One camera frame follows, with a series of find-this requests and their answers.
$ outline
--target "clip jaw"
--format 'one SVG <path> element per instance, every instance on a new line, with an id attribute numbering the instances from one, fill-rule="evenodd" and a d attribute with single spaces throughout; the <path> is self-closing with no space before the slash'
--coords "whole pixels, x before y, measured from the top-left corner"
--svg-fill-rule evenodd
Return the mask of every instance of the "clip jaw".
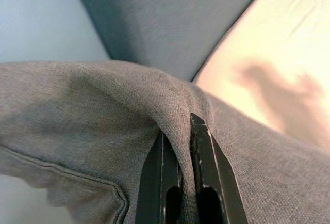
<path id="1" fill-rule="evenodd" d="M 190 156 L 200 224 L 246 224 L 232 167 L 205 122 L 191 113 Z M 136 222 L 176 224 L 182 174 L 170 142 L 160 132 L 143 165 Z"/>

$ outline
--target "white sheet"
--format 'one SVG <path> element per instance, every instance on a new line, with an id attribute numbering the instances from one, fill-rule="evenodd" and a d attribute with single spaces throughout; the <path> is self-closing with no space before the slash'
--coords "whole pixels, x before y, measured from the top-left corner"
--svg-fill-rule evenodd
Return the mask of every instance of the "white sheet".
<path id="1" fill-rule="evenodd" d="M 259 70 L 261 77 L 262 69 L 270 77 L 273 84 L 264 88 L 272 91 L 262 92 L 260 82 L 242 73 L 253 67 L 255 76 Z M 282 133 L 294 129 L 286 122 L 289 115 L 295 116 L 295 129 L 313 126 L 308 134 L 301 132 L 296 138 L 314 136 L 311 143 L 330 151 L 329 138 L 325 138 L 330 137 L 330 0 L 255 0 L 211 56 L 196 83 Z M 279 111 L 286 115 L 276 113 L 277 107 L 266 103 L 270 95 L 278 106 L 285 105 Z"/>

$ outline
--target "gray cloth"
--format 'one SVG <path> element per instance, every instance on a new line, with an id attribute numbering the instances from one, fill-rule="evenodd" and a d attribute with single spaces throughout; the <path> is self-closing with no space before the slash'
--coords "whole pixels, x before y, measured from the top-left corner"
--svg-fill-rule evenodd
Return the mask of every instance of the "gray cloth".
<path id="1" fill-rule="evenodd" d="M 0 66 L 0 173 L 48 188 L 80 224 L 134 223 L 143 162 L 162 129 L 195 223 L 190 119 L 228 157 L 249 223 L 330 223 L 330 156 L 251 121 L 192 83 L 133 63 Z"/>
<path id="2" fill-rule="evenodd" d="M 111 59 L 192 80 L 253 0 L 82 0 Z"/>

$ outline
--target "black clip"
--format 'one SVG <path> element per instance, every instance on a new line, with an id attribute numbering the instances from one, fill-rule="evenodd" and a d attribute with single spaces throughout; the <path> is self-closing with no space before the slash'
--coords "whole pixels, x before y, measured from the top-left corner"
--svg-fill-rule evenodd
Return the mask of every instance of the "black clip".
<path id="1" fill-rule="evenodd" d="M 246 224 L 232 167 L 205 122 L 191 114 L 190 156 L 200 224 Z M 182 201 L 182 174 L 170 142 L 160 132 L 143 165 L 137 224 L 175 224 Z"/>

